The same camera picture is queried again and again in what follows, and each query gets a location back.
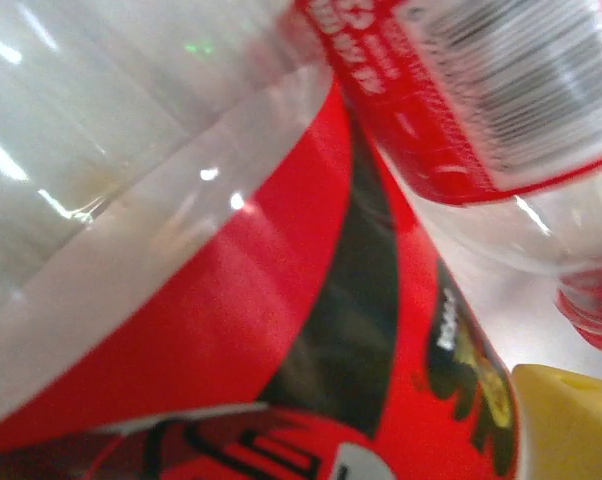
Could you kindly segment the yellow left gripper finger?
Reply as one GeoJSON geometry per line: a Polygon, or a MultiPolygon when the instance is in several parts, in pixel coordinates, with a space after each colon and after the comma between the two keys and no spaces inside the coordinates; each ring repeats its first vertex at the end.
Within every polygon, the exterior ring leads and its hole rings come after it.
{"type": "Polygon", "coordinates": [[[519,365],[513,380],[525,417],[526,480],[602,480],[602,379],[519,365]]]}

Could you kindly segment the clear bottle red label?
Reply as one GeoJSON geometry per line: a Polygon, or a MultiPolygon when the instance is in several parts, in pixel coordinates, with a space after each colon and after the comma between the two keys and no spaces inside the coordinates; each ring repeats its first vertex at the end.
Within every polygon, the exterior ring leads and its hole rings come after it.
{"type": "Polygon", "coordinates": [[[602,351],[602,0],[292,0],[407,195],[602,351]]]}
{"type": "Polygon", "coordinates": [[[293,0],[0,0],[0,480],[527,480],[521,433],[293,0]]]}

